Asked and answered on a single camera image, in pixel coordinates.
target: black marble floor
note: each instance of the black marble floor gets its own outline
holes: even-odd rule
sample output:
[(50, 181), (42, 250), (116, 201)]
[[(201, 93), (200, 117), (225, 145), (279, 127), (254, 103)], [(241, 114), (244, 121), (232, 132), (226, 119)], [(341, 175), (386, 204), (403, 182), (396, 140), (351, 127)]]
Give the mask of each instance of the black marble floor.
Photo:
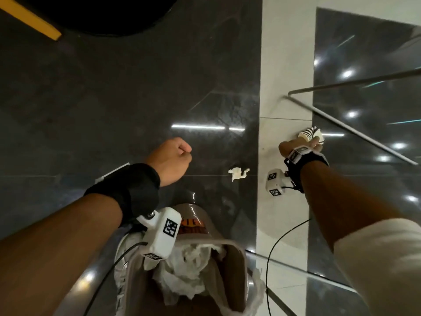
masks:
[[(377, 18), (318, 9), (314, 84), (363, 79), (421, 66), (421, 28)], [(421, 78), (320, 90), (313, 104), (364, 134), (419, 161)], [(325, 119), (313, 124), (326, 137), (323, 153), (330, 164), (367, 191), (394, 204), (421, 223), (421, 170), (367, 143)], [(308, 269), (345, 283), (315, 221), (309, 223)], [(307, 315), (368, 315), (357, 295), (317, 281), (307, 286)]]
[[(193, 198), (223, 235), (255, 249), (261, 3), (178, 0), (141, 34), (63, 31), (58, 42), (0, 12), (0, 238), (180, 136), (193, 160), (161, 205)], [(246, 179), (231, 182), (235, 165), (250, 168)], [(90, 267), (98, 279), (116, 244)], [(93, 313), (111, 315), (113, 282), (103, 291), (113, 301)], [(56, 314), (80, 313), (90, 295), (73, 292)]]

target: hand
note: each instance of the hand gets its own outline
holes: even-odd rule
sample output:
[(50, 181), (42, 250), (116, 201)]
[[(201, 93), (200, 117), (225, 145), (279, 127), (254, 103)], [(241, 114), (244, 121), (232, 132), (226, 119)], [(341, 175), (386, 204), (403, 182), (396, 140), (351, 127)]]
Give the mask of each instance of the hand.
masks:
[(281, 155), (286, 158), (294, 148), (302, 145), (308, 146), (318, 152), (320, 152), (323, 148), (323, 145), (319, 144), (318, 137), (315, 137), (310, 142), (307, 142), (303, 137), (298, 137), (290, 141), (282, 142), (279, 144), (278, 148)]
[(182, 138), (166, 140), (146, 159), (146, 164), (153, 167), (161, 179), (161, 187), (178, 181), (186, 173), (192, 161), (192, 147)]

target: black round object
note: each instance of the black round object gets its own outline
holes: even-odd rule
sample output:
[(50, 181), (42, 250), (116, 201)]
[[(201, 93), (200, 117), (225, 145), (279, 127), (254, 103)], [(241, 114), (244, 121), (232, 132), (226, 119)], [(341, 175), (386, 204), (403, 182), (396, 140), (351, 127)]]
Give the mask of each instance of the black round object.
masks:
[(149, 28), (177, 0), (25, 1), (65, 28), (99, 36), (124, 36)]

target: black wristband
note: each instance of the black wristband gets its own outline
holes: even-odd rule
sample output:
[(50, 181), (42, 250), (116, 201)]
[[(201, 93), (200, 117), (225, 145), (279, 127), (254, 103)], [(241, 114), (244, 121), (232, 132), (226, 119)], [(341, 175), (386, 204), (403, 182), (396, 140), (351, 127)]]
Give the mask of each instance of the black wristband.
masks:
[(115, 199), (123, 213), (121, 225), (124, 225), (155, 210), (160, 184), (160, 177), (151, 166), (137, 163), (107, 175), (84, 195), (97, 193)]
[(322, 153), (314, 151), (307, 146), (294, 148), (288, 157), (284, 159), (284, 163), (288, 167), (288, 171), (285, 172), (285, 175), (291, 178), (296, 189), (301, 193), (304, 193), (303, 186), (301, 184), (301, 169), (308, 162), (315, 160), (323, 162), (329, 166), (328, 160)]

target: white sleeve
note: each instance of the white sleeve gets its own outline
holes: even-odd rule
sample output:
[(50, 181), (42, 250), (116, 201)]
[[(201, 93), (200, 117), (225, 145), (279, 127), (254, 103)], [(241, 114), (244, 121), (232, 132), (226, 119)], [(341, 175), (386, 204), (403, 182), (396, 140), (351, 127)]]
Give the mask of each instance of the white sleeve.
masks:
[(339, 269), (373, 315), (421, 315), (421, 227), (388, 219), (334, 245)]

